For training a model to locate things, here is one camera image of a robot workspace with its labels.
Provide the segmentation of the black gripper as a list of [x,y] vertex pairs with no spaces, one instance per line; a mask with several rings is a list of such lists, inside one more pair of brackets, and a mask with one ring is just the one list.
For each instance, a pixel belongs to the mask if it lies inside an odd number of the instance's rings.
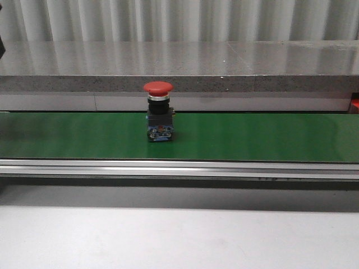
[[4,43],[2,41],[2,38],[0,37],[0,59],[3,57],[5,51],[6,51],[6,49],[4,47]]

